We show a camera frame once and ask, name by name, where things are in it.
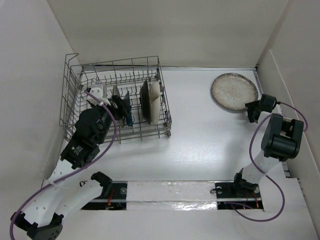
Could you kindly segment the grey plate with deer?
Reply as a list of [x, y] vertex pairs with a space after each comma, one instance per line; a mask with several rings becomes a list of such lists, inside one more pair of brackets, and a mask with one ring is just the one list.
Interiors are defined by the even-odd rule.
[[116, 85], [114, 85], [112, 88], [112, 101], [113, 101], [112, 104], [115, 108], [116, 119], [118, 121], [118, 124], [121, 128], [123, 128], [125, 125], [125, 119], [124, 119], [125, 105], [123, 103], [123, 100], [120, 97], [120, 92]]

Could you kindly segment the dark blue plate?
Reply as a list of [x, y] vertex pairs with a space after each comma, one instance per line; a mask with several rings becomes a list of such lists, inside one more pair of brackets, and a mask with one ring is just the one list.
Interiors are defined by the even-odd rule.
[[125, 102], [125, 107], [126, 107], [126, 111], [127, 111], [127, 115], [125, 117], [126, 125], [129, 127], [133, 127], [132, 108], [131, 108], [130, 92], [129, 91], [127, 91], [123, 100]]

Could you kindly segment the speckled beige round plate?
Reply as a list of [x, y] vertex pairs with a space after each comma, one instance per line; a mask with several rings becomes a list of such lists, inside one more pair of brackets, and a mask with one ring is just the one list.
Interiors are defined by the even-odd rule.
[[246, 109], [245, 104], [258, 100], [259, 92], [255, 84], [238, 73], [224, 73], [213, 81], [212, 98], [224, 109], [238, 112]]

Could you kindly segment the cream plate with metallic rim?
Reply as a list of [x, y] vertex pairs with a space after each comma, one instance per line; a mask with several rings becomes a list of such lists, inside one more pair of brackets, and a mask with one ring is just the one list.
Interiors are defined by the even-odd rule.
[[143, 85], [140, 88], [140, 103], [142, 116], [146, 122], [151, 124], [151, 105], [150, 105], [150, 95], [149, 95], [149, 86], [148, 81], [145, 80]]

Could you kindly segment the cream three-section divided plate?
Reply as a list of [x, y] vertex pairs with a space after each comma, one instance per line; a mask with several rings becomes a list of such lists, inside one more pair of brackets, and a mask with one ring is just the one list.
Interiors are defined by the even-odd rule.
[[150, 97], [150, 117], [151, 122], [155, 125], [159, 123], [160, 109], [161, 109], [161, 90], [160, 83], [154, 82], [150, 85], [149, 97]]

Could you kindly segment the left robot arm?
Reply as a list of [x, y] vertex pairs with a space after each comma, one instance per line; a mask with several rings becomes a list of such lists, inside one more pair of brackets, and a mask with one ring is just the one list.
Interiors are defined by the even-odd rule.
[[71, 196], [65, 197], [79, 174], [101, 159], [104, 151], [99, 145], [105, 141], [111, 125], [130, 115], [130, 103], [113, 95], [111, 101], [87, 95], [90, 108], [84, 110], [75, 124], [75, 133], [60, 155], [47, 184], [31, 195], [12, 215], [9, 237], [14, 239], [14, 227], [25, 231], [31, 240], [55, 240], [62, 232], [65, 218], [80, 210], [91, 200], [107, 198], [113, 181], [104, 173], [93, 173]]

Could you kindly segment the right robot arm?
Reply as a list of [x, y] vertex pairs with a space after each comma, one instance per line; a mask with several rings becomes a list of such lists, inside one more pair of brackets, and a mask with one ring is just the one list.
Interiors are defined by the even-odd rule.
[[[277, 105], [282, 102], [276, 97], [263, 94], [260, 100], [245, 104], [250, 123], [257, 123], [249, 145], [249, 157], [251, 163], [242, 168], [234, 176], [231, 191], [237, 197], [246, 193], [253, 193], [258, 187], [260, 180], [278, 163], [294, 159], [301, 147], [303, 132], [308, 130], [308, 122], [302, 113], [291, 106], [290, 108], [299, 113], [301, 120], [287, 118], [279, 113], [273, 113]], [[252, 148], [254, 139], [261, 126], [268, 121], [263, 138], [261, 151], [253, 157]]]

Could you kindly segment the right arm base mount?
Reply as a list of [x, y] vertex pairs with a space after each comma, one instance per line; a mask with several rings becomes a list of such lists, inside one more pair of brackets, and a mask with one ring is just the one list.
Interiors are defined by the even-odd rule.
[[216, 196], [218, 210], [263, 210], [263, 201], [259, 188], [257, 192], [235, 190], [233, 182], [218, 181], [210, 193]]

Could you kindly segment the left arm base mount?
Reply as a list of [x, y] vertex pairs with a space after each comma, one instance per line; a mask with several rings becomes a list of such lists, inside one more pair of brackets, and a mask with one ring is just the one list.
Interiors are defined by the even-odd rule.
[[101, 194], [84, 205], [81, 210], [124, 211], [127, 209], [127, 181], [113, 181], [100, 171], [94, 173], [90, 179], [99, 182], [102, 188]]

